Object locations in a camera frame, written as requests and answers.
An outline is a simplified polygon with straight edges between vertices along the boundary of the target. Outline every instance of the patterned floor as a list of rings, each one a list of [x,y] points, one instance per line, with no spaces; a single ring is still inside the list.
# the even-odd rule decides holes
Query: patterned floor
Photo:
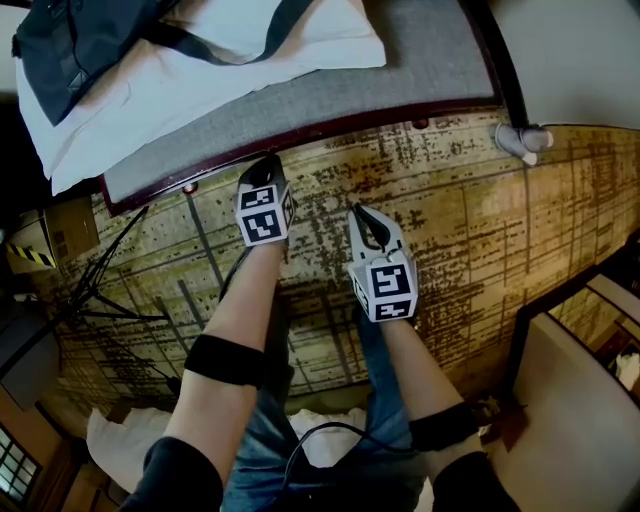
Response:
[[[293,315],[293,394],[367,378],[349,321],[346,212],[356,202],[404,230],[419,269],[419,332],[465,394],[501,377],[522,304],[611,254],[637,226],[640,133],[558,127],[554,149],[526,169],[491,140],[502,120],[485,112],[424,129],[391,125],[281,155],[298,202],[281,278]],[[166,309],[170,322],[91,319],[111,339],[82,322],[58,330],[62,376],[43,402],[72,431],[82,432],[91,407],[108,412],[119,397],[170,397],[159,374],[115,343],[168,375],[182,373],[243,248],[231,196],[245,168],[155,203],[105,276],[105,296],[145,313]],[[130,217],[109,218],[100,197],[94,213],[104,250]],[[63,300],[100,252],[41,278],[41,296]]]

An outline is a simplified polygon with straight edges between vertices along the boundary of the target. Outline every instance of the hazard tape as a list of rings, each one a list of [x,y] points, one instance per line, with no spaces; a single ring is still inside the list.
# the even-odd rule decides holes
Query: hazard tape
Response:
[[[12,243],[7,242],[7,252],[15,254],[16,256],[20,256],[25,260],[33,261],[38,265],[44,265],[45,267],[53,267],[56,268],[56,262],[51,256],[47,256],[46,254],[40,254],[39,252],[32,251],[31,249],[25,249],[24,247],[18,247],[17,245],[13,245]]]

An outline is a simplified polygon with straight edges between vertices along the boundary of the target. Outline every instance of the cardboard box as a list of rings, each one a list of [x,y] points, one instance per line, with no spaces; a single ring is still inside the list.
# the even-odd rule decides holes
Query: cardboard box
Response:
[[[8,241],[53,257],[58,266],[100,243],[90,197],[51,206],[44,210],[44,215],[27,212],[20,220],[18,230]],[[7,253],[7,261],[14,274],[49,269],[11,253]]]

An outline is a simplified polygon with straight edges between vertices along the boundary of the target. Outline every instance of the jeans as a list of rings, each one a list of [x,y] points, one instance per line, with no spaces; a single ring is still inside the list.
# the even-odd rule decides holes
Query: jeans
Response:
[[[390,446],[409,447],[411,434],[407,413],[380,327],[371,323],[361,310],[355,316],[373,388],[368,398],[366,430]],[[267,340],[265,356],[270,373],[258,393],[257,406],[236,456],[222,503],[224,512],[268,509],[280,492],[287,461],[298,444],[283,407],[293,376],[293,369],[287,362],[286,333],[284,343],[279,341],[277,347],[274,347],[272,333],[267,335]],[[291,473],[289,492],[310,492],[323,486],[344,485],[348,489],[350,484],[353,487],[375,485],[376,481],[393,482],[396,488],[402,489],[394,509],[413,510],[425,479],[426,471],[417,454],[391,453],[361,439],[331,468],[311,466],[301,451]]]

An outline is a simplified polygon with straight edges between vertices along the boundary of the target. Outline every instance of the window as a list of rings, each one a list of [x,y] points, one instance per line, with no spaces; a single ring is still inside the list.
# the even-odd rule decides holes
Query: window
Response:
[[[23,505],[40,467],[0,426],[0,491]]]

